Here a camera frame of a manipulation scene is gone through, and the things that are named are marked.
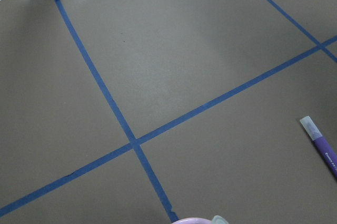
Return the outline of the yellow highlighter pen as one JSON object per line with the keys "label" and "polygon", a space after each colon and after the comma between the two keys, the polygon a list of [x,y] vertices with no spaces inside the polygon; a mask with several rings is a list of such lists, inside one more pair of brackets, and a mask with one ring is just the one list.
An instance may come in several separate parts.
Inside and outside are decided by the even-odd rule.
{"label": "yellow highlighter pen", "polygon": [[229,224],[223,217],[214,216],[211,220],[211,224]]}

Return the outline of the purple highlighter pen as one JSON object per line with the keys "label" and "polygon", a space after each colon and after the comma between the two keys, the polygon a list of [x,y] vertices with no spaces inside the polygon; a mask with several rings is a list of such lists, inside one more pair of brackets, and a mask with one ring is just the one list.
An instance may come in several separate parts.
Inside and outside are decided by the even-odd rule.
{"label": "purple highlighter pen", "polygon": [[301,118],[300,123],[303,126],[304,130],[307,132],[312,143],[317,148],[325,164],[336,179],[336,153],[329,145],[323,134],[320,132],[316,124],[310,118],[310,116],[305,116]]}

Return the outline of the lilac mesh pen holder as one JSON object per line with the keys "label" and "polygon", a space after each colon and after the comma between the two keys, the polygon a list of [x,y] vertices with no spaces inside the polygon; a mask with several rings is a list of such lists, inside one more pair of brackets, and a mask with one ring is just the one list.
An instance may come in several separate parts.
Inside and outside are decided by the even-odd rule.
{"label": "lilac mesh pen holder", "polygon": [[173,222],[172,224],[211,224],[211,220],[204,219],[204,218],[190,217],[190,218],[177,220]]}

